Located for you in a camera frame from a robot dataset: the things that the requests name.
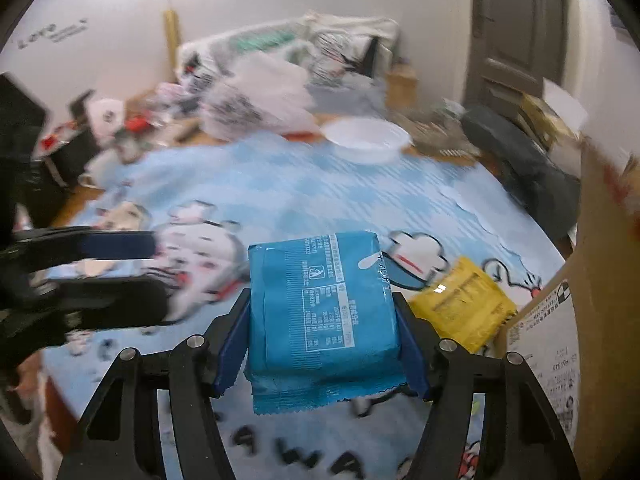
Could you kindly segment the yellow snack packet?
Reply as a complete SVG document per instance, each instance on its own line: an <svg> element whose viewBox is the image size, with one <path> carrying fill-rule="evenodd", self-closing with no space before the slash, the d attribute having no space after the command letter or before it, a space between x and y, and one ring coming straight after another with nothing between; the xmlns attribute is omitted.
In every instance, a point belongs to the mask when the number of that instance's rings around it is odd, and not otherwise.
<svg viewBox="0 0 640 480"><path fill-rule="evenodd" d="M412 313L427 321L440 338L477 353L518 309L506 293L472 260L460 257L435 285L409 300Z"/></svg>

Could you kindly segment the blue snack packet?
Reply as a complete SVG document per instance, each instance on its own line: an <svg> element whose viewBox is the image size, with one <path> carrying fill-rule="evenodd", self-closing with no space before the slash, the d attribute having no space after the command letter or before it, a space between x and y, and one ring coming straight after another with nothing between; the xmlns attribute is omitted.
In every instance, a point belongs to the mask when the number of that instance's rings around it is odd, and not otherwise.
<svg viewBox="0 0 640 480"><path fill-rule="evenodd" d="M254 411L314 410L405 380L392 289L370 231L255 244L245 377Z"/></svg>

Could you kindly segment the white mug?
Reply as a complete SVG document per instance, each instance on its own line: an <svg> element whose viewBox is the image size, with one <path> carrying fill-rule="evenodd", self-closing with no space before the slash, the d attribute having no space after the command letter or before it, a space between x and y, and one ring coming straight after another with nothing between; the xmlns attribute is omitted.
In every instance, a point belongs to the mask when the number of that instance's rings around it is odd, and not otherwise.
<svg viewBox="0 0 640 480"><path fill-rule="evenodd" d="M87 162L77 182L84 188L108 190L119 182L121 176L122 161L118 151L108 148Z"/></svg>

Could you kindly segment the brown cardboard box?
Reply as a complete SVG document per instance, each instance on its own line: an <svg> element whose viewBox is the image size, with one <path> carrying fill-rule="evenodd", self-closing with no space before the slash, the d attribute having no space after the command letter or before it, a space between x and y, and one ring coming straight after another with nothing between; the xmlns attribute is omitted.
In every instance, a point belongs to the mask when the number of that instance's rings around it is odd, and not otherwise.
<svg viewBox="0 0 640 480"><path fill-rule="evenodd" d="M584 479L639 475L639 161L582 144L577 243L501 330L551 403Z"/></svg>

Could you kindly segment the blue cartoon tablecloth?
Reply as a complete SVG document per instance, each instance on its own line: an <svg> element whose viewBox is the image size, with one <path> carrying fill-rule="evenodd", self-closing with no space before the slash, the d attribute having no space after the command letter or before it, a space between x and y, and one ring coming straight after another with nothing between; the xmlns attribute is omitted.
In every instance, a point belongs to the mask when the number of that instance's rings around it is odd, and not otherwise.
<svg viewBox="0 0 640 480"><path fill-rule="evenodd" d="M397 290L413 294L457 258L473 260L525 306L563 257L483 167L406 156L362 166L325 146L255 134L223 146L173 148L117 168L76 224L179 235L154 264L183 320L150 330L74 335L43 353L66 406L80 415L123 348L168 350L228 312L244 284L250 245L372 231ZM256 415L239 378L214 402L242 479L393 479L410 466L430 408L406 387L321 410Z"/></svg>

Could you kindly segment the white printed plastic bag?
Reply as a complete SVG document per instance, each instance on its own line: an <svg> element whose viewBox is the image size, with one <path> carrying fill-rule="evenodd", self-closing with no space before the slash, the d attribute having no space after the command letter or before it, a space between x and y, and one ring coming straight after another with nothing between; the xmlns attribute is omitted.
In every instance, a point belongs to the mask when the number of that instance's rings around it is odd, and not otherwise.
<svg viewBox="0 0 640 480"><path fill-rule="evenodd" d="M214 82L200 97L200 126L214 139L234 141L256 131L317 134L311 114L314 98L308 73L283 58L250 52L238 58L231 74Z"/></svg>

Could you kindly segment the dark jacket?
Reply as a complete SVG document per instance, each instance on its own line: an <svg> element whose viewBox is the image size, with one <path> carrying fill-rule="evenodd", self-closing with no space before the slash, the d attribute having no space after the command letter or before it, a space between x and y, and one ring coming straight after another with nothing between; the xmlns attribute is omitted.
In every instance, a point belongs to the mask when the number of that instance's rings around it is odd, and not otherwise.
<svg viewBox="0 0 640 480"><path fill-rule="evenodd" d="M557 242L576 226L580 182L556 166L523 130L480 105L461 118L469 141L498 167L511 197Z"/></svg>

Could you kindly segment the yellow rolled mat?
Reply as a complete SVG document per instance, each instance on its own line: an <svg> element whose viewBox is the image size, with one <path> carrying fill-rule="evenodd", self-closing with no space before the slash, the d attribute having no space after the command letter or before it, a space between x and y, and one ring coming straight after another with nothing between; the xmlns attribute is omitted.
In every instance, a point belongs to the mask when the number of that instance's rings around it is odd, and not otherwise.
<svg viewBox="0 0 640 480"><path fill-rule="evenodd" d="M168 9L163 13L164 33L168 62L171 73L175 73L178 65L177 51L181 44L179 17L175 10Z"/></svg>

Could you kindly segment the white plastic bowl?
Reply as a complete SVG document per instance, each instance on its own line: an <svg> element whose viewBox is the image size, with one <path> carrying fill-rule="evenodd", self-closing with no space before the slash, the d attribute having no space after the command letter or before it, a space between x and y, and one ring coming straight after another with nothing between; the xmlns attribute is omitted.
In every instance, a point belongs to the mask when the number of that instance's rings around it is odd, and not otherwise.
<svg viewBox="0 0 640 480"><path fill-rule="evenodd" d="M381 118L337 118L321 132L337 157L360 165L390 164L412 147L405 129Z"/></svg>

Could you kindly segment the white tree print cushion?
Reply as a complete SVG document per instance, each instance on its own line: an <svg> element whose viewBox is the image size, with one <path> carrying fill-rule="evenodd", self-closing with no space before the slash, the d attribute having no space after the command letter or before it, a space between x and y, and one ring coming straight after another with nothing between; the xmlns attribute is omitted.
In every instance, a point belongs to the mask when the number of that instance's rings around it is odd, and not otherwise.
<svg viewBox="0 0 640 480"><path fill-rule="evenodd" d="M373 78L378 35L354 35L344 30L322 30L311 36L308 62L312 84L341 87L352 75Z"/></svg>

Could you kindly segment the grey sofa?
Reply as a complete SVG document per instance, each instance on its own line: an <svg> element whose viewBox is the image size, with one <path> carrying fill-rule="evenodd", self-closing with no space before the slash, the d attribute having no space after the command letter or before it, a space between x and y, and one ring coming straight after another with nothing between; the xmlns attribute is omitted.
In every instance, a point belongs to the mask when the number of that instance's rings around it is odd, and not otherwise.
<svg viewBox="0 0 640 480"><path fill-rule="evenodd" d="M322 30L378 35L380 43L373 78L352 75L341 87L312 84L307 67L311 60L311 36ZM213 82L229 76L238 58L250 52L264 52L307 71L307 89L314 98L315 113L378 117L385 112L385 76L394 60L399 33L399 24L391 18L309 12L300 18L232 29L180 44L175 75L184 88L200 93Z"/></svg>

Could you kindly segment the small cardboard box on sofa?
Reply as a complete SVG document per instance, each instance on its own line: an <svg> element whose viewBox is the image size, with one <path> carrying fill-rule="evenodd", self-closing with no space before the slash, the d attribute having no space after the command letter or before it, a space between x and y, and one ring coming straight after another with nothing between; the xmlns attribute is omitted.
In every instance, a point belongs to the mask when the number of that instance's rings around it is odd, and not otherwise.
<svg viewBox="0 0 640 480"><path fill-rule="evenodd" d="M385 104L391 110L413 108L418 100L418 76L409 64L395 64L386 73Z"/></svg>

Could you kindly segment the dark brown door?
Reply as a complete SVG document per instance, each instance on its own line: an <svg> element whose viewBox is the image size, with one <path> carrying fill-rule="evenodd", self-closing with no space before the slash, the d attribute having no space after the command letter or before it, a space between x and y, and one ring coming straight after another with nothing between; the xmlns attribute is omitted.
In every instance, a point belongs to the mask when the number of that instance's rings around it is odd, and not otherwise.
<svg viewBox="0 0 640 480"><path fill-rule="evenodd" d="M562 80L566 0L471 0L471 42L463 105L513 119L521 99Z"/></svg>

